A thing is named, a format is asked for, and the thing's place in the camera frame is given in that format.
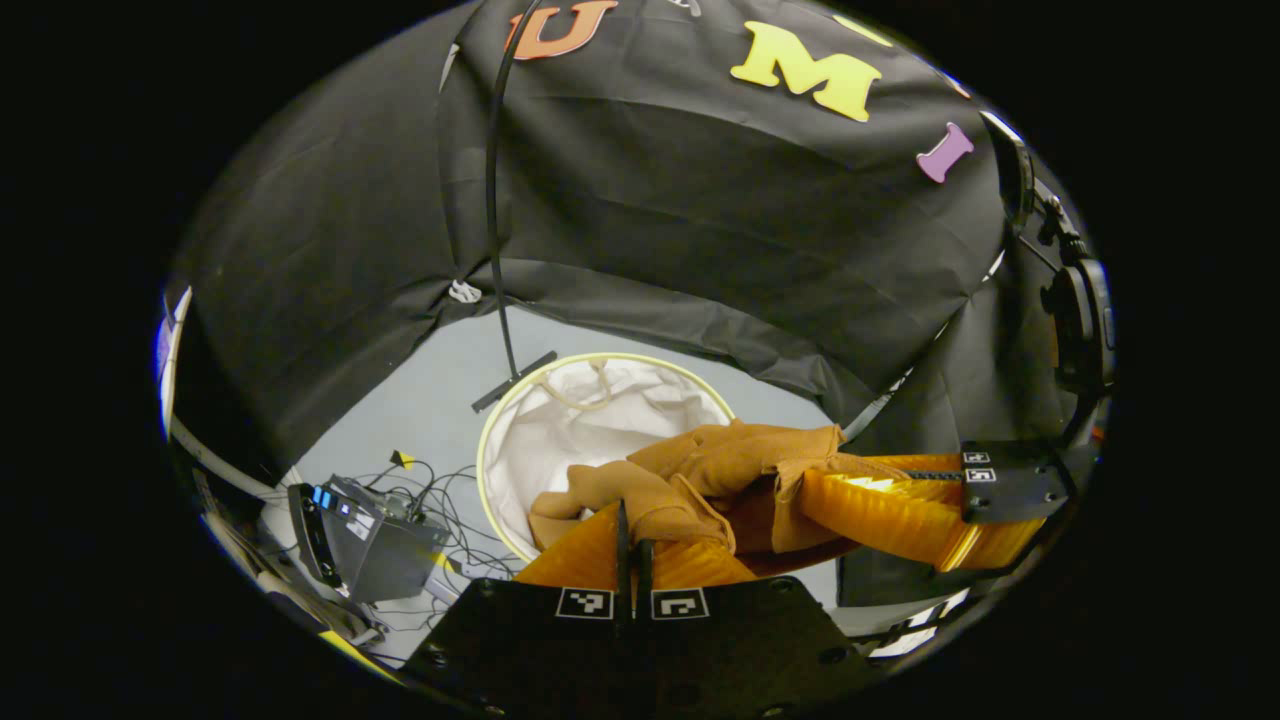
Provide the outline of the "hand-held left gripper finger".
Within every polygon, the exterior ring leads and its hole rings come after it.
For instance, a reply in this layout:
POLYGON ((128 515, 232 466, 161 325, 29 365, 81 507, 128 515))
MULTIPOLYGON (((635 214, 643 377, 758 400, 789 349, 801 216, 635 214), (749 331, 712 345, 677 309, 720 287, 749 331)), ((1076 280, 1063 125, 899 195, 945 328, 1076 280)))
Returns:
POLYGON ((467 714, 622 714, 634 670, 627 509, 593 520, 596 577, 471 582, 399 679, 467 714))
POLYGON ((634 560, 635 716, 820 716, 884 679, 794 577, 660 589, 634 560))

